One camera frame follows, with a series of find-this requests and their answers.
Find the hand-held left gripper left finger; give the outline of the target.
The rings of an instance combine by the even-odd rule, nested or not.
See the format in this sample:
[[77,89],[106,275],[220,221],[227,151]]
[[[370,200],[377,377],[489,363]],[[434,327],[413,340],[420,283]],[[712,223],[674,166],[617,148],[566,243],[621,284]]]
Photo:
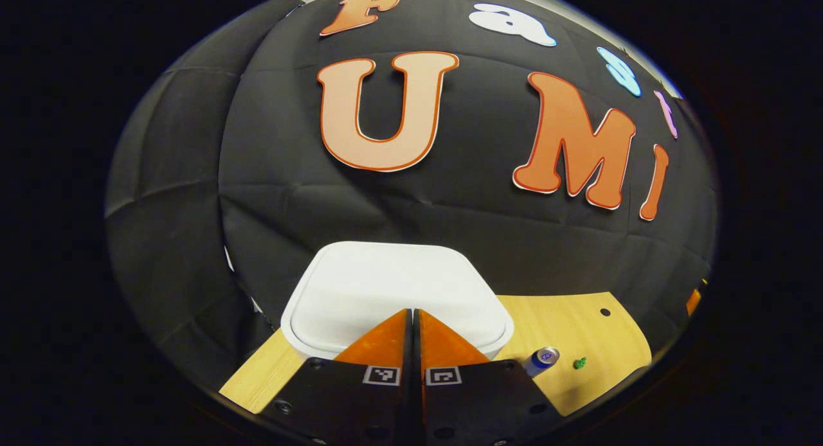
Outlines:
[[307,359],[261,414],[314,445],[411,445],[412,346],[404,308],[335,358]]

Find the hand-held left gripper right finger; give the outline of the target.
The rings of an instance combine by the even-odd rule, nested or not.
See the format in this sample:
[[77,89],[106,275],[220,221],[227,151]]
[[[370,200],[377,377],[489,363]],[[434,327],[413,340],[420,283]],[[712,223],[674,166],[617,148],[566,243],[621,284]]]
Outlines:
[[494,361],[433,314],[413,312],[419,445],[533,445],[563,423],[520,361]]

